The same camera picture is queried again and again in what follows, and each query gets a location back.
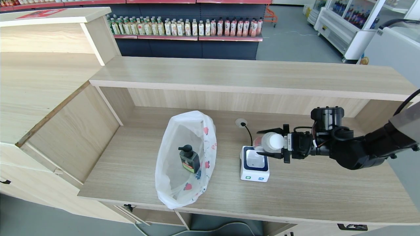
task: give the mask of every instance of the black handle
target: black handle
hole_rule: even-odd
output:
[[[337,224],[337,226],[341,230],[351,230],[351,231],[367,231],[367,229],[368,229],[367,225],[353,225],[353,224],[350,224],[350,225],[345,226],[344,224]]]

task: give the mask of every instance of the wooden panel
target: wooden panel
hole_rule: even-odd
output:
[[[263,229],[266,236],[283,236],[282,232],[296,226],[295,224],[264,221]]]
[[[0,163],[52,172],[13,144],[0,144]]]
[[[80,24],[2,27],[0,39],[1,52],[94,53]]]
[[[79,196],[163,206],[155,191],[157,153],[170,117],[186,111],[189,110],[135,107],[128,123],[118,129],[98,160]],[[289,123],[290,128],[310,126],[313,120],[309,116],[202,112],[216,126],[217,165],[206,192],[197,202],[178,211],[286,223],[420,223],[416,207],[387,162],[373,168],[347,170],[322,156],[292,159],[291,164],[270,159],[267,183],[239,179],[239,153],[249,143],[249,136],[246,130],[237,128],[237,118],[245,118],[255,134],[283,123]],[[343,125],[354,129],[356,136],[362,134],[354,118],[344,118]]]
[[[16,143],[99,70],[94,54],[7,52],[1,57],[1,141]]]
[[[395,101],[417,90],[385,66],[196,58],[115,57],[90,81],[104,87]]]
[[[370,100],[355,118],[365,133],[370,133],[388,123],[400,105],[398,101]]]
[[[3,178],[12,181],[11,185],[56,208],[77,215],[128,222],[98,201],[77,197],[79,189],[53,173],[11,165],[2,165],[1,171]]]
[[[309,115],[312,109],[340,106],[345,117],[355,117],[369,101],[339,97],[203,92],[163,89],[128,89],[136,106],[227,110]]]
[[[192,214],[185,213],[185,212],[178,212],[177,210],[175,210],[175,213],[178,216],[178,218],[182,221],[186,229],[191,230],[190,225],[191,225]]]
[[[80,26],[101,66],[104,66],[113,57],[121,56],[105,16],[89,23],[80,23]]]
[[[378,228],[382,228],[383,226],[370,226],[368,225],[368,231],[372,231]],[[284,232],[281,233],[283,235],[291,235],[290,233],[293,232],[294,235],[310,235],[310,236],[352,236],[361,233],[365,233],[366,231],[344,231],[338,228],[337,224],[298,224]]]
[[[112,88],[112,87],[101,87],[98,90],[102,93],[102,97],[105,102],[108,102],[110,109],[115,113],[117,120],[123,125],[129,118],[134,109],[134,102],[131,98],[127,88]]]
[[[83,183],[118,127],[97,90],[88,86],[28,143]]]

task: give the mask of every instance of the shelf label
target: shelf label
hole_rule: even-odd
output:
[[[65,10],[65,9],[37,10],[37,11],[34,11],[34,12],[29,13],[29,14],[27,14],[27,15],[24,15],[24,16],[21,16],[21,17],[18,17],[18,18],[16,18],[16,19],[26,19],[26,18],[41,18],[41,17],[47,17],[47,16],[50,16],[50,15],[55,14],[55,13],[57,13],[57,12],[61,12],[61,11],[63,11],[63,10]]]

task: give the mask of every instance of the black cable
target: black cable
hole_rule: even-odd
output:
[[[245,127],[247,129],[247,131],[249,133],[249,137],[251,138],[251,146],[252,146],[252,135],[251,135],[251,132],[249,131],[249,129],[248,129],[247,125],[245,124],[245,122],[242,122],[241,123],[241,126],[243,126],[243,127]]]
[[[296,132],[296,130],[297,129],[300,129],[300,128],[312,128],[311,126],[296,126],[294,129],[293,129],[293,132]]]
[[[336,136],[336,132],[337,132],[337,130],[339,130],[339,129],[345,129],[345,130],[347,130],[347,131],[349,131],[349,130],[350,130],[350,128],[349,128],[349,127],[345,127],[345,126],[338,126],[338,127],[333,128],[333,129],[331,130],[331,137],[332,137],[333,139],[337,140],[337,141],[352,141],[352,140],[359,140],[359,139],[363,139],[363,138],[365,137],[365,136],[359,136],[359,137],[354,137],[354,138],[350,138],[350,139],[343,139],[343,138],[339,138],[339,137],[337,137],[337,136]]]
[[[402,109],[417,95],[420,94],[420,89],[418,89],[417,91],[415,91],[413,94],[411,94],[405,101],[403,101],[401,103],[401,105],[397,108],[397,110],[395,111],[394,115],[400,113],[402,111]]]

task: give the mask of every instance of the plastic bag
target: plastic bag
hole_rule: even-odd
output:
[[[196,173],[185,169],[178,147],[192,146],[199,155]],[[171,117],[160,144],[156,161],[155,185],[157,196],[169,209],[197,201],[203,194],[216,164],[216,133],[213,120],[191,111]]]

